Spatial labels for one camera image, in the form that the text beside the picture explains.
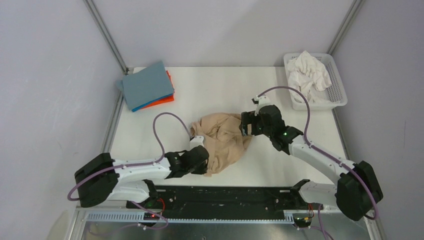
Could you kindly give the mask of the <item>white plastic basket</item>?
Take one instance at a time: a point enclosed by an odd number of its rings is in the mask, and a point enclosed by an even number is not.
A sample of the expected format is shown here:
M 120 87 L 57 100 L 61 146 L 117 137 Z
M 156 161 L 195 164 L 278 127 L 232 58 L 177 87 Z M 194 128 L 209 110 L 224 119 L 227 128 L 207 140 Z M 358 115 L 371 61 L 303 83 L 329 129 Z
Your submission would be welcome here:
M 301 52 L 287 53 L 283 57 L 287 81 L 288 81 L 289 73 L 288 73 L 288 70 L 286 69 L 286 64 L 288 63 L 289 60 L 295 59 L 300 54 Z M 323 111 L 323 110 L 331 110 L 335 107 L 341 107 L 346 105 L 348 102 L 346 91 L 343 87 L 343 83 L 342 83 L 339 71 L 337 69 L 337 66 L 335 64 L 333 57 L 326 53 L 313 52 L 310 54 L 325 65 L 325 68 L 328 71 L 330 80 L 332 82 L 332 85 L 323 92 L 323 97 L 329 100 L 330 103 L 317 104 L 317 103 L 308 102 L 310 109 L 315 111 Z

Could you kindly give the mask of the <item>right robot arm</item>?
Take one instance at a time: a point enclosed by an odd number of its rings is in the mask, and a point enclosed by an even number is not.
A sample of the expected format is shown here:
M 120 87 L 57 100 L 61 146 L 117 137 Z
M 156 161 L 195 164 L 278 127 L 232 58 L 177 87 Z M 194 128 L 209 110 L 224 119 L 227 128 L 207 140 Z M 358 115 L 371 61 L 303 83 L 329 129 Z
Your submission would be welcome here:
M 290 202 L 297 209 L 320 203 L 336 207 L 349 219 L 358 221 L 368 217 L 368 212 L 384 197 L 368 162 L 355 163 L 320 149 L 305 139 L 304 132 L 285 124 L 275 105 L 242 112 L 239 129 L 243 136 L 266 136 L 277 151 L 304 161 L 331 181 L 330 184 L 308 179 L 298 182 L 290 195 Z

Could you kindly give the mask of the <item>folded orange t shirt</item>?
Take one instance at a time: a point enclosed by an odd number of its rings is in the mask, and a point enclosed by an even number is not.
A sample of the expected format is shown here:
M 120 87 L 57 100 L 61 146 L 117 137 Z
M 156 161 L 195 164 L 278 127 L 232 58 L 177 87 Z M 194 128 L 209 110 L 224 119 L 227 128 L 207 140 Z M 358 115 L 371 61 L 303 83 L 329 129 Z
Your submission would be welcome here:
M 137 110 L 174 101 L 175 89 L 172 83 L 172 77 L 168 70 L 165 71 L 165 74 L 168 82 L 165 82 L 164 75 L 161 74 L 159 83 L 155 83 L 153 86 L 148 88 L 148 101 L 146 100 L 143 104 L 141 104 Z

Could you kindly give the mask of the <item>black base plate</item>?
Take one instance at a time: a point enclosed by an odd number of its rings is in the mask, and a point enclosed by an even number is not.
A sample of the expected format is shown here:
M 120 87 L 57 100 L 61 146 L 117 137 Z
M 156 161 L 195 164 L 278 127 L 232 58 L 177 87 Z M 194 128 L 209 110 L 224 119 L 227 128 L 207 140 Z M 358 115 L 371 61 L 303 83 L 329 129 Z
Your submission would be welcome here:
M 290 187 L 229 187 L 157 185 L 157 196 L 140 203 L 161 210 L 165 218 L 252 218 L 285 216 L 288 211 L 319 209 L 306 203 Z

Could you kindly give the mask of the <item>crumpled white t shirt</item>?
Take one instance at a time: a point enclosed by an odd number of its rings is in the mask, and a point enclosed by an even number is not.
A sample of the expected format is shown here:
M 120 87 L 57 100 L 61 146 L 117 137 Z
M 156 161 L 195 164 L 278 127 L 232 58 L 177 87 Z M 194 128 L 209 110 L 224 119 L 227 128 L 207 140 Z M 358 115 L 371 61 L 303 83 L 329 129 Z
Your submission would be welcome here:
M 298 57 L 288 60 L 288 86 L 301 92 L 310 104 L 329 104 L 323 97 L 332 82 L 325 65 L 309 52 L 303 51 Z

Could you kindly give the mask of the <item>beige t shirt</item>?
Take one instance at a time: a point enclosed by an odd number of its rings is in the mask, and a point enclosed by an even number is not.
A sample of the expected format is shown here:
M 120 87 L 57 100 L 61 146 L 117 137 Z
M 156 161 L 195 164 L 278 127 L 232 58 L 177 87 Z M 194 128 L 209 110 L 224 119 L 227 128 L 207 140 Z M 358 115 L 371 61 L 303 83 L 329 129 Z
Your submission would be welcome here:
M 207 177 L 219 174 L 243 157 L 253 137 L 242 135 L 241 122 L 239 113 L 219 112 L 191 123 L 191 134 L 204 137 L 203 145 L 209 154 L 208 160 L 193 174 Z

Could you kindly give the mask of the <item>folded bright blue t shirt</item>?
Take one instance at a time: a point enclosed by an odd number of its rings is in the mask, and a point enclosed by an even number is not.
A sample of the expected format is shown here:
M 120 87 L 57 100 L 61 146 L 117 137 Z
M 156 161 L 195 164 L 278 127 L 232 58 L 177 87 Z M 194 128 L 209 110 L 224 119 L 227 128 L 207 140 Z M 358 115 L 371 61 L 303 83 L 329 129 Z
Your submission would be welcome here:
M 175 100 L 174 95 L 173 94 L 170 94 L 170 95 L 164 96 L 162 98 L 155 99 L 155 100 L 153 100 L 151 102 L 148 102 L 146 104 L 140 105 L 140 106 L 138 106 L 136 108 L 133 108 L 131 111 L 132 112 L 136 112 L 136 111 L 141 110 L 141 109 L 145 109 L 145 108 L 149 108 L 149 107 L 153 107 L 153 106 L 157 106 L 157 105 L 161 105 L 161 104 L 173 102 L 174 100 Z

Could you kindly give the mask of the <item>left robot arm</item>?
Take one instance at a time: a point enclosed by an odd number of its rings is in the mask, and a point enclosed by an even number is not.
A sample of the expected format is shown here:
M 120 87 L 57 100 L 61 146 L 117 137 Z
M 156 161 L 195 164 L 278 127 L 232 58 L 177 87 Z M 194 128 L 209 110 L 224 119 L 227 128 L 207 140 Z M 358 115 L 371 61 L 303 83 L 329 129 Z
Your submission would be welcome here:
M 104 152 L 75 172 L 77 200 L 83 208 L 105 201 L 133 201 L 152 208 L 158 201 L 154 180 L 202 174 L 207 169 L 208 158 L 208 151 L 201 145 L 167 152 L 160 161 L 118 160 Z

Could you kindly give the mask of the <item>left aluminium frame post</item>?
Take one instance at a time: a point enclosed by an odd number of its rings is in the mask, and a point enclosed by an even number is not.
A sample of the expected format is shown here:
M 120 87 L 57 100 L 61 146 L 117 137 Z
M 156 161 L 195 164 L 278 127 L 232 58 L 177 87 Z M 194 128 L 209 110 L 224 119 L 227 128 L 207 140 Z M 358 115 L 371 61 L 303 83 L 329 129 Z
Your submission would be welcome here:
M 120 70 L 124 75 L 127 75 L 129 68 L 122 57 L 117 44 L 115 43 L 112 34 L 110 33 L 106 22 L 104 21 L 101 12 L 99 11 L 94 0 L 83 0 L 84 4 L 87 7 L 88 12 L 93 18 L 94 23 L 99 29 L 100 34 L 104 38 L 109 50 L 111 51 L 114 59 L 116 60 Z

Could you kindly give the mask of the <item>aluminium frame post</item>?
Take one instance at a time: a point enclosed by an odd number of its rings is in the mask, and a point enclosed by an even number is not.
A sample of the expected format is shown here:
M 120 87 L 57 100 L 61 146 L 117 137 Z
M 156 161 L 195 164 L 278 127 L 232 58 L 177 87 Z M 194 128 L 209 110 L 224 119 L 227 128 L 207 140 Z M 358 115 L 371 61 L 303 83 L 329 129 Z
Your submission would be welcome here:
M 100 34 L 104 38 L 109 50 L 111 51 L 114 59 L 116 60 L 120 70 L 124 75 L 127 75 L 129 68 L 122 57 L 117 44 L 115 43 L 112 34 L 110 33 L 106 22 L 104 21 L 101 12 L 99 11 L 94 0 L 83 0 L 84 4 L 87 7 L 88 12 L 93 18 L 94 23 L 99 29 Z
M 326 51 L 327 54 L 333 55 L 337 51 L 365 2 L 365 0 L 354 0 L 352 2 L 349 10 L 342 20 L 340 27 L 337 30 L 336 35 L 334 36 L 329 48 Z

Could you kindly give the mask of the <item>right aluminium frame post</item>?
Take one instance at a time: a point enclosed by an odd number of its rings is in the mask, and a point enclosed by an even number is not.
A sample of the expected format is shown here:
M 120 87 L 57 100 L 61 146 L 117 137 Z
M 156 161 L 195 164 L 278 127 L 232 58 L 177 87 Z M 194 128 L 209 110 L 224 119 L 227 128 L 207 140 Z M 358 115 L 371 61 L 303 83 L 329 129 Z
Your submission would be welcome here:
M 329 48 L 326 51 L 327 54 L 333 55 L 337 51 L 365 2 L 365 0 L 354 0 L 352 2 L 349 10 L 342 20 L 340 27 L 337 30 L 336 35 L 334 36 Z

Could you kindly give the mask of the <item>folded grey-blue t shirt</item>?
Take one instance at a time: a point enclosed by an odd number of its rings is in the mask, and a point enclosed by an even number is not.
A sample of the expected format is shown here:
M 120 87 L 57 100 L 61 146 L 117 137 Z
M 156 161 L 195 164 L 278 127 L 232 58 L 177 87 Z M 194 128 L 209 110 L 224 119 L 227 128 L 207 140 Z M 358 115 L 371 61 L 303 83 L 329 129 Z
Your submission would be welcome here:
M 158 61 L 115 82 L 129 110 L 135 112 L 175 93 L 165 65 Z

